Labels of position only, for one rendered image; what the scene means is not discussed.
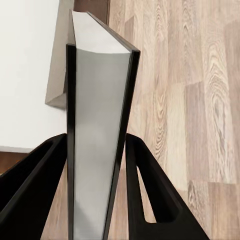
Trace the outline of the hardback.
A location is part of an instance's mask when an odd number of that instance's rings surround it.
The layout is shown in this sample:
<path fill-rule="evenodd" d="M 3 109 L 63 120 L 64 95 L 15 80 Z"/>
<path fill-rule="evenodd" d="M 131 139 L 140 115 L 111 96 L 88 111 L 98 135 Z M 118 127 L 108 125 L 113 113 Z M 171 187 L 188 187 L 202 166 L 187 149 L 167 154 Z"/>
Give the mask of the hardback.
<path fill-rule="evenodd" d="M 107 240 L 141 51 L 89 11 L 66 35 L 68 240 Z"/>

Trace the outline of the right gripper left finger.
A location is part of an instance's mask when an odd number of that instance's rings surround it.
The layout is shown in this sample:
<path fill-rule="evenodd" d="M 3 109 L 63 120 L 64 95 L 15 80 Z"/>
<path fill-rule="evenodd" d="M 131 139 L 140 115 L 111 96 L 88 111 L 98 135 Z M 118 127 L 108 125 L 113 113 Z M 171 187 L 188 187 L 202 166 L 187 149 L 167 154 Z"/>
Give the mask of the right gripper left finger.
<path fill-rule="evenodd" d="M 0 240 L 40 240 L 67 159 L 53 136 L 0 175 Z"/>

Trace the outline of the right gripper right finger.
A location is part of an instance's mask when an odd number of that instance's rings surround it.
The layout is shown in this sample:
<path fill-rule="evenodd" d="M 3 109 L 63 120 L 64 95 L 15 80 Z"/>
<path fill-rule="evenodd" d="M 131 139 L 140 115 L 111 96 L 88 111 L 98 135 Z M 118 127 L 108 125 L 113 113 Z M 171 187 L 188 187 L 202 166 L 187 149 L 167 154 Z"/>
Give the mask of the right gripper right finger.
<path fill-rule="evenodd" d="M 145 142 L 125 138 L 129 240 L 210 240 Z M 156 223 L 145 220 L 139 168 Z"/>

